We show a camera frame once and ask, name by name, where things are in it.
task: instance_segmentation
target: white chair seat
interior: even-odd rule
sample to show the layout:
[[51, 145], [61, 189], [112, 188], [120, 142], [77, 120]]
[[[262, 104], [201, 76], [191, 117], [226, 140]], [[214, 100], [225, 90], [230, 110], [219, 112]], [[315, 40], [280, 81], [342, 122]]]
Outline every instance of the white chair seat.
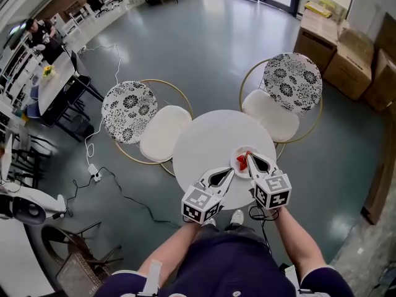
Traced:
[[263, 90], [251, 92], [243, 101], [242, 108], [246, 114], [260, 122], [272, 140], [290, 140], [298, 130], [298, 116], [281, 107]]
[[165, 106], [150, 120], [140, 137], [140, 151], [152, 161], [168, 161], [180, 133], [192, 121], [179, 106]]

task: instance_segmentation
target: gold metal chair frame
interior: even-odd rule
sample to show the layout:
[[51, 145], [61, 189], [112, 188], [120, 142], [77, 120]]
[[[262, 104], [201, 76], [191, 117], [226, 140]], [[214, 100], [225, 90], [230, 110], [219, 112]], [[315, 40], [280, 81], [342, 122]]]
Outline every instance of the gold metal chair frame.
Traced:
[[[165, 85], [167, 85], [167, 86], [169, 86], [169, 87], [175, 89], [175, 90], [183, 97], [183, 99], [186, 101], [186, 103], [187, 103], [187, 105], [188, 105], [188, 108], [189, 108], [189, 114], [191, 115], [191, 119], [192, 119], [192, 107], [191, 107], [191, 104], [190, 104], [190, 102], [188, 101], [188, 99], [187, 99], [187, 97], [185, 96], [185, 94], [184, 94], [179, 88], [177, 88], [176, 86], [170, 84], [169, 82], [165, 82], [164, 80], [159, 80], [159, 79], [144, 79], [144, 80], [140, 80], [139, 82], [141, 82], [141, 83], [145, 83], [145, 82], [159, 82], [160, 84], [165, 84]], [[163, 165], [164, 163], [170, 161], [171, 159], [170, 159], [170, 160], [167, 160], [167, 161], [141, 161], [141, 160], [138, 160], [137, 158], [134, 158], [134, 157], [130, 156], [127, 152], [125, 152], [125, 151], [123, 150], [123, 148], [118, 144], [118, 142], [116, 142], [116, 141], [114, 141], [114, 142], [115, 142], [115, 144], [117, 145], [118, 149], [119, 149], [125, 156], [127, 156], [128, 158], [130, 158], [132, 161], [135, 161], [136, 163], [144, 164], [144, 165], [161, 165], [161, 166], [163, 167], [164, 170], [166, 170], [170, 175], [174, 176], [174, 173], [172, 173], [168, 168], [166, 168], [166, 167]]]
[[[263, 64], [263, 63], [265, 63], [265, 62], [267, 62], [267, 61], [269, 61], [269, 60], [270, 60], [270, 59], [265, 59], [265, 60], [263, 60], [263, 61], [257, 63], [256, 65], [254, 65], [254, 66], [250, 69], [250, 71], [247, 72], [245, 78], [243, 79], [242, 84], [241, 84], [241, 88], [240, 88], [240, 90], [239, 90], [239, 110], [241, 110], [241, 112], [244, 112], [244, 111], [243, 111], [243, 107], [242, 107], [242, 103], [243, 103], [243, 101], [242, 101], [242, 95], [243, 95], [243, 87], [245, 86], [246, 80], [248, 79], [248, 77], [250, 76], [250, 74], [252, 73], [252, 71], [253, 71], [254, 69], [256, 69], [256, 68], [259, 67], [261, 64]], [[299, 138], [297, 138], [297, 139], [288, 140], [288, 141], [274, 141], [274, 143], [287, 144], [287, 143], [297, 142], [297, 141], [300, 141], [300, 140], [302, 140], [303, 138], [305, 138], [309, 133], [311, 133], [311, 132], [313, 131], [313, 129], [314, 129], [314, 128], [317, 126], [317, 124], [319, 123], [319, 120], [320, 120], [320, 118], [321, 118], [321, 116], [322, 116], [322, 110], [323, 110], [323, 96], [321, 96], [321, 105], [320, 105], [319, 113], [318, 113], [318, 115], [317, 115], [317, 118], [316, 118], [316, 120], [315, 120], [315, 123], [314, 123], [314, 125], [313, 125], [304, 135], [302, 135], [301, 137], [299, 137]]]

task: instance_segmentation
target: gray concrete floor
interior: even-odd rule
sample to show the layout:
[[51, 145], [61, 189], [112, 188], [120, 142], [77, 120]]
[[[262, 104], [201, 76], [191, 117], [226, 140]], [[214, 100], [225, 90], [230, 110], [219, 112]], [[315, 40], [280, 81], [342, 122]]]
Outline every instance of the gray concrete floor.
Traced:
[[[87, 45], [117, 44], [123, 58], [119, 81], [162, 79], [179, 87], [188, 97], [194, 116], [219, 110], [238, 110], [241, 81], [255, 63], [278, 53], [291, 52], [299, 21], [277, 9], [246, 0], [180, 0], [177, 4], [140, 6], [129, 11], [98, 34]], [[114, 50], [97, 49], [82, 56], [93, 84], [105, 94], [115, 85], [118, 57]], [[245, 95], [258, 87], [264, 68], [248, 80]], [[152, 84], [157, 97], [184, 106], [183, 101], [159, 84]], [[355, 103], [335, 88], [325, 85], [324, 109], [319, 125], [302, 141], [289, 144], [278, 164], [293, 185], [289, 210], [307, 229], [330, 262], [359, 217], [368, 194], [384, 135], [379, 115], [364, 103]], [[100, 123], [99, 101], [85, 96], [92, 124]], [[314, 122], [319, 107], [301, 118], [298, 134]], [[40, 189], [51, 195], [74, 194], [73, 179], [87, 184], [89, 173], [85, 146], [59, 129], [32, 124], [34, 131], [49, 137], [58, 148], [46, 166]], [[134, 163], [122, 155], [102, 130], [92, 139], [97, 168], [116, 174], [126, 195], [146, 203], [155, 218], [182, 223], [180, 201], [183, 191], [160, 166]], [[135, 156], [137, 149], [127, 148]], [[102, 180], [81, 189], [71, 201], [72, 218], [49, 221], [77, 231], [98, 220], [89, 240], [97, 257], [113, 246], [123, 246], [124, 260], [113, 270], [137, 269], [144, 259], [175, 227], [155, 223], [147, 209], [123, 199], [112, 177], [105, 171]], [[260, 225], [247, 216], [246, 224], [261, 234]], [[222, 211], [218, 224], [225, 226], [232, 212]], [[30, 227], [38, 253], [50, 276], [59, 266], [44, 251], [41, 227]], [[275, 260], [289, 263], [273, 223], [265, 226]]]

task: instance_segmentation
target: small white plate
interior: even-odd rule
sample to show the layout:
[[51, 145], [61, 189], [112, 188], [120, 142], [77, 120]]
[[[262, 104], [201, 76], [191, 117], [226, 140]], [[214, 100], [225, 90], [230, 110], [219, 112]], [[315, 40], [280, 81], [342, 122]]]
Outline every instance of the small white plate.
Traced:
[[235, 170], [235, 175], [240, 178], [245, 178], [245, 179], [250, 178], [249, 170], [248, 170], [248, 168], [246, 168], [244, 171], [240, 171], [239, 170], [240, 162], [237, 161], [236, 158], [242, 154], [245, 154], [247, 151], [260, 154], [258, 149], [254, 148], [252, 146], [245, 145], [245, 146], [238, 147], [235, 151], [233, 151], [231, 153], [231, 158], [230, 158], [230, 166]]

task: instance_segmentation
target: dark blue shirt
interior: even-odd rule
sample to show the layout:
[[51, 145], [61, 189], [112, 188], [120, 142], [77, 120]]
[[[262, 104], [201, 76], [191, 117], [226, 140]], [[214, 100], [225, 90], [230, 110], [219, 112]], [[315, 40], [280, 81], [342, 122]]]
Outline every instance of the dark blue shirt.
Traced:
[[[110, 276], [95, 297], [121, 297], [143, 291], [145, 277], [138, 273]], [[349, 286], [330, 267], [305, 276], [301, 288], [327, 293], [331, 297], [353, 297]], [[176, 280], [158, 291], [159, 297], [294, 297], [296, 289], [278, 270], [261, 243], [237, 235], [202, 239], [191, 245]]]

